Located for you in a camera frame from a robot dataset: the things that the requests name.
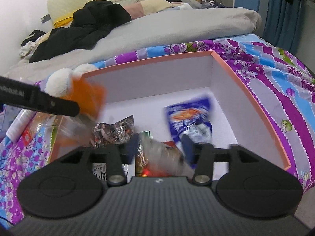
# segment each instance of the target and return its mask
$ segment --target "white plush toy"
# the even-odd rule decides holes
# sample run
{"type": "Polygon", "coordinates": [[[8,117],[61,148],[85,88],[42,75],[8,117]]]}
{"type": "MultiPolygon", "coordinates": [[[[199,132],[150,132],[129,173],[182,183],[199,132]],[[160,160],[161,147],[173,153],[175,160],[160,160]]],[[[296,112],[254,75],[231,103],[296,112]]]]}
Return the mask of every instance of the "white plush toy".
{"type": "Polygon", "coordinates": [[[45,87],[45,92],[53,97],[62,97],[67,94],[70,89],[70,76],[81,76],[84,73],[97,70],[98,68],[92,64],[82,64],[76,69],[71,70],[69,68],[59,69],[49,76],[45,87]]]}

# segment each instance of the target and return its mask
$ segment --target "ribbed gray surface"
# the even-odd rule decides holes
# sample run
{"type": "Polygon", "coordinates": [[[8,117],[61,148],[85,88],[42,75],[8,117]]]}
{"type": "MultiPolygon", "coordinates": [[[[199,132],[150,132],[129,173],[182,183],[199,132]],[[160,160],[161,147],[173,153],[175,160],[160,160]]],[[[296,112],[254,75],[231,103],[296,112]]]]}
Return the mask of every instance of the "ribbed gray surface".
{"type": "Polygon", "coordinates": [[[257,221],[231,213],[212,191],[184,177],[133,178],[108,190],[88,212],[66,220],[31,216],[10,230],[16,236],[101,235],[306,235],[294,217],[257,221]]]}

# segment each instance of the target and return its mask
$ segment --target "blue snack package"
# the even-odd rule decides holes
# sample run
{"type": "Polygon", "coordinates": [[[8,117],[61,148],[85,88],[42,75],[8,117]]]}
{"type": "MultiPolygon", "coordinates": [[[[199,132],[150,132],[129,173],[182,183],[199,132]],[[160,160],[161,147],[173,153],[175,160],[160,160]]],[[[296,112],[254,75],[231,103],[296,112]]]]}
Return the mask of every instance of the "blue snack package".
{"type": "Polygon", "coordinates": [[[172,138],[181,151],[185,152],[181,143],[184,134],[187,134],[195,143],[211,143],[212,125],[208,121],[210,109],[209,97],[166,107],[167,121],[172,138]]]}

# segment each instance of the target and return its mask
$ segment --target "beige blanket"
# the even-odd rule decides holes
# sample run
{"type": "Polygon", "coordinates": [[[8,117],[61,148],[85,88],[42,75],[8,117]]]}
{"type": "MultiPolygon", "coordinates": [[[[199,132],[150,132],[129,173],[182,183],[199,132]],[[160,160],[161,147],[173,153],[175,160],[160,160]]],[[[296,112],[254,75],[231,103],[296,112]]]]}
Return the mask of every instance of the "beige blanket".
{"type": "Polygon", "coordinates": [[[22,59],[4,76],[39,81],[61,68],[74,69],[145,47],[249,34],[260,24],[260,15],[244,8],[162,11],[113,29],[92,50],[74,50],[34,63],[22,59]]]}

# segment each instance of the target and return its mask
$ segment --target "bed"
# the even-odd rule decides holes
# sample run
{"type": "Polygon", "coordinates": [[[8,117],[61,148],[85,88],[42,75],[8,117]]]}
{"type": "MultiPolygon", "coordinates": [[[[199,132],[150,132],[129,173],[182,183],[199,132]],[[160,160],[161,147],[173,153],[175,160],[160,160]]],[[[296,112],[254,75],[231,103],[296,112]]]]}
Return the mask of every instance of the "bed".
{"type": "MultiPolygon", "coordinates": [[[[88,1],[49,0],[48,10],[52,20],[57,20],[88,1]]],[[[125,5],[138,0],[112,1],[125,5]]],[[[44,80],[65,67],[93,63],[102,69],[158,56],[215,51],[264,111],[287,155],[283,169],[295,175],[306,191],[314,185],[315,80],[292,54],[252,34],[260,24],[260,15],[244,8],[162,11],[113,29],[92,50],[73,50],[34,63],[23,59],[6,76],[42,81],[44,89],[44,80]]],[[[19,182],[61,155],[54,146],[61,121],[59,116],[37,113],[17,143],[5,138],[0,144],[0,215],[12,223],[24,216],[16,198],[19,182]],[[38,131],[30,134],[38,125],[38,131]]]]}

